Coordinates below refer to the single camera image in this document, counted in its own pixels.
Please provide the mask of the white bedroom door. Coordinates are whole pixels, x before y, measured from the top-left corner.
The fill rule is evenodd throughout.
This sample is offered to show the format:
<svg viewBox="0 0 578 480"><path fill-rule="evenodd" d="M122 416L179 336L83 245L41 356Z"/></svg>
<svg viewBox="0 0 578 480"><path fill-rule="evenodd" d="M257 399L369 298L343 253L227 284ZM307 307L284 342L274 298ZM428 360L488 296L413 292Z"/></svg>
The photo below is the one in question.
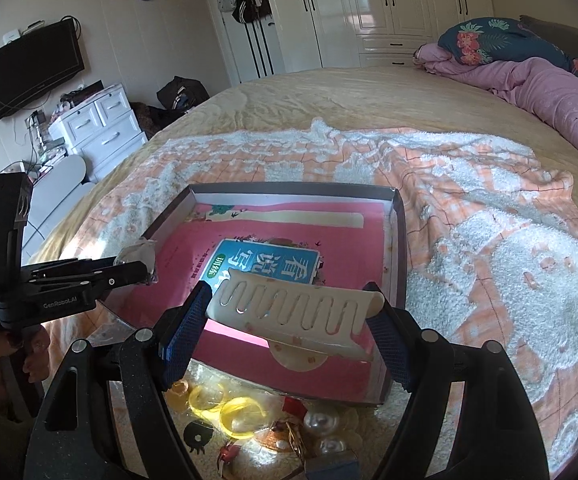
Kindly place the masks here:
<svg viewBox="0 0 578 480"><path fill-rule="evenodd" d="M220 8L219 0L208 0L208 7L232 86L286 72L272 15L241 24Z"/></svg>

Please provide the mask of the white round chair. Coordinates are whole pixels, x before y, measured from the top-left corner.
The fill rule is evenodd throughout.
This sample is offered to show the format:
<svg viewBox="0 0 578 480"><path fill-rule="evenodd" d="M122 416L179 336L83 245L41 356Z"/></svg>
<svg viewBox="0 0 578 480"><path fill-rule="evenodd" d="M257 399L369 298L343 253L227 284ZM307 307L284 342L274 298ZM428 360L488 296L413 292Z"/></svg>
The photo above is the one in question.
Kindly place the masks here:
<svg viewBox="0 0 578 480"><path fill-rule="evenodd" d="M87 180L86 162L78 155L61 159L34 183L23 233L23 264L30 262L51 231L93 187L94 184Z"/></svg>

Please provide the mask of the white drawer cabinet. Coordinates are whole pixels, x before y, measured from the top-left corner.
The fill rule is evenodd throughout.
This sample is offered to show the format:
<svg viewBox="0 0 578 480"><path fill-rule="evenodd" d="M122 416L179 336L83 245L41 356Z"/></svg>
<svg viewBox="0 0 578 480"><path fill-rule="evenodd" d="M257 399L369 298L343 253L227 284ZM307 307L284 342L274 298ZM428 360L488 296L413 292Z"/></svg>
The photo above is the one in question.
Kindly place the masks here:
<svg viewBox="0 0 578 480"><path fill-rule="evenodd" d="M99 182L147 143L121 84L103 88L61 114L48 128L68 154L80 156L87 177Z"/></svg>

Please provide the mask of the dark floral pillow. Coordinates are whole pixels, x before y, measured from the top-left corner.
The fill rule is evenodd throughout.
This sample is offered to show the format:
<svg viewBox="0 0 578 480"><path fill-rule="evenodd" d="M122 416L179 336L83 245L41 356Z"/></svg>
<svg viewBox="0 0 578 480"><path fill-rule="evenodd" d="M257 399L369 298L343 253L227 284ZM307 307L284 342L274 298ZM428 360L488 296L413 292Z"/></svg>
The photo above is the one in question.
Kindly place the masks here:
<svg viewBox="0 0 578 480"><path fill-rule="evenodd" d="M467 66L543 58L578 77L578 58L513 18L474 18L459 23L438 38L438 45Z"/></svg>

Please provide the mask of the small red charm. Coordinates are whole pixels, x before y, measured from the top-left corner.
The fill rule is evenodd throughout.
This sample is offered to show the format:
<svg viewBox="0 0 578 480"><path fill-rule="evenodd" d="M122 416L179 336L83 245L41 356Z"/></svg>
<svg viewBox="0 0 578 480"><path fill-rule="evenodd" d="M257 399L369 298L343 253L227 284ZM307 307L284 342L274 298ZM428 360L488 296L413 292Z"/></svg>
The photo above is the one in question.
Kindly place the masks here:
<svg viewBox="0 0 578 480"><path fill-rule="evenodd" d="M225 443L219 450L217 456L217 466L226 466L231 464L239 455L241 444L238 441L229 441Z"/></svg>

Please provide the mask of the beige bed cover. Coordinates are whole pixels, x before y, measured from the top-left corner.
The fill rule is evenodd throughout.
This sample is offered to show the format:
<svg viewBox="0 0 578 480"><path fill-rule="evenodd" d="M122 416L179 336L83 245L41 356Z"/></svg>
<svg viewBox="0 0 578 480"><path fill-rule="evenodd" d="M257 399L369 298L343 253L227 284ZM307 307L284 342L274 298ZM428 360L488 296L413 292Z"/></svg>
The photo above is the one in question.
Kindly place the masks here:
<svg viewBox="0 0 578 480"><path fill-rule="evenodd" d="M185 186L219 182L397 188L409 269L438 280L528 255L554 270L558 252L578 271L578 151L497 96L414 68L312 70L219 93L97 184L36 259L114 255Z"/></svg>

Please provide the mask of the black wall television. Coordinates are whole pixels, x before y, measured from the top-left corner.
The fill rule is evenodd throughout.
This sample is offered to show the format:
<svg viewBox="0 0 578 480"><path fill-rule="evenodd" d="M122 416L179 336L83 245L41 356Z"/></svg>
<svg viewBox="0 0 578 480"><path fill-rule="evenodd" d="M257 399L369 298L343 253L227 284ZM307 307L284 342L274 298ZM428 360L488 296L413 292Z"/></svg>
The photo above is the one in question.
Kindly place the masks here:
<svg viewBox="0 0 578 480"><path fill-rule="evenodd" d="M85 68L74 20L28 32L0 48L0 120Z"/></svg>

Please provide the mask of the yellow hoop earrings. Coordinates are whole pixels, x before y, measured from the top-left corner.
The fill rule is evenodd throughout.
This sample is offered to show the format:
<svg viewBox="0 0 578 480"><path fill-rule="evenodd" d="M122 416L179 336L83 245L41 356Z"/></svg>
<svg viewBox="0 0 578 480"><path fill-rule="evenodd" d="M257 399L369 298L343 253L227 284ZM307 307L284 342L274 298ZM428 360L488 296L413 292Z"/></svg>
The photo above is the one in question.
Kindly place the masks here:
<svg viewBox="0 0 578 480"><path fill-rule="evenodd" d="M264 399L251 389L225 384L196 385L190 389L188 408L232 440L248 440L270 423Z"/></svg>

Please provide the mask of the white wavy hair comb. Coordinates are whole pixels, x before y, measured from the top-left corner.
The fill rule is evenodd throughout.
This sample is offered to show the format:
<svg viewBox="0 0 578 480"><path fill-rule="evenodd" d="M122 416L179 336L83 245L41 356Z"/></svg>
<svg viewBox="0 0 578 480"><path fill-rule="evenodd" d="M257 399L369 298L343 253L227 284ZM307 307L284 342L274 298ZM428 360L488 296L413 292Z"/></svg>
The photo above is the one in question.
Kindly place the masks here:
<svg viewBox="0 0 578 480"><path fill-rule="evenodd" d="M370 362L362 337L378 294L305 285L233 270L206 309L211 320L268 342L276 361L305 372L329 356Z"/></svg>

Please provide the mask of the pearl hair clip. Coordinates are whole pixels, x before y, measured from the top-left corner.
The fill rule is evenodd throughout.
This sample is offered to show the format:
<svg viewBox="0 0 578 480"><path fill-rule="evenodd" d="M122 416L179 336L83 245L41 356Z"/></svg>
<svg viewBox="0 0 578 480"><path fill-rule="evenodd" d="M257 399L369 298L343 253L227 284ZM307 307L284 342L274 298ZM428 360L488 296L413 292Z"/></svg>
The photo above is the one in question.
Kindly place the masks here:
<svg viewBox="0 0 578 480"><path fill-rule="evenodd" d="M322 404L310 406L302 422L308 446L315 456L349 451L347 427L348 416L344 411Z"/></svg>

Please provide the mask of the peach white fleece blanket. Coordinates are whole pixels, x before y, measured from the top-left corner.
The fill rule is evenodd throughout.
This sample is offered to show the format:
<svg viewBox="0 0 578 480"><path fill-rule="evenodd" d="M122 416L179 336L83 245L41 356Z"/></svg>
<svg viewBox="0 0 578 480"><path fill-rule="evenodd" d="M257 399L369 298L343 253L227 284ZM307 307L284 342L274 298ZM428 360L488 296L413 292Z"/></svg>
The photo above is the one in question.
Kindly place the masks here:
<svg viewBox="0 0 578 480"><path fill-rule="evenodd" d="M305 129L161 133L98 184L42 258L116 254L187 185L336 182L396 188L406 306L452 341L500 340L528 392L549 469L578 459L578 208L574 179L490 134Z"/></svg>

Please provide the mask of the white built-in wardrobe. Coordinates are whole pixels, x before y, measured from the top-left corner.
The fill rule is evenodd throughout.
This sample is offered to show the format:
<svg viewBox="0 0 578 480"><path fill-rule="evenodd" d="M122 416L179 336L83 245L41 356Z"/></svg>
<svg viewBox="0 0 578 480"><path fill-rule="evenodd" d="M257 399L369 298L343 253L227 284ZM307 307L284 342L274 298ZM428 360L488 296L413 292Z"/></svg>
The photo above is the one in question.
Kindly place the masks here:
<svg viewBox="0 0 578 480"><path fill-rule="evenodd" d="M288 72L406 66L446 29L494 12L492 0L270 0Z"/></svg>

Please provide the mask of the pink quilt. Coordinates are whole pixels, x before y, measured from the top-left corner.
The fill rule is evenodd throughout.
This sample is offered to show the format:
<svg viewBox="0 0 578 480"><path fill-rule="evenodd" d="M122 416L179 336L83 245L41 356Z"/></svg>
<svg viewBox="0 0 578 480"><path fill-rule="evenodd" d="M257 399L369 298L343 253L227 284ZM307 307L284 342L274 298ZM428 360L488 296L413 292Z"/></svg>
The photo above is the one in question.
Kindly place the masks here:
<svg viewBox="0 0 578 480"><path fill-rule="evenodd" d="M486 90L557 130L578 149L578 77L544 58L464 65L437 44L425 44L414 64L438 75Z"/></svg>

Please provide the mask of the black bag on floor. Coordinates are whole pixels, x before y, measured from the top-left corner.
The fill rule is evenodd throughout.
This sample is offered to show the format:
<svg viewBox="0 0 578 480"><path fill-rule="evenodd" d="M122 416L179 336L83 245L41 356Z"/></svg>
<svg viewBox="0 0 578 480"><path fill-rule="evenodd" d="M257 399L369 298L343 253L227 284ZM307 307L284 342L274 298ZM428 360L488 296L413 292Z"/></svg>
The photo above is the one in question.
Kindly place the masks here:
<svg viewBox="0 0 578 480"><path fill-rule="evenodd" d="M210 98L208 90L197 79L175 76L162 89L156 92L162 107L187 113Z"/></svg>

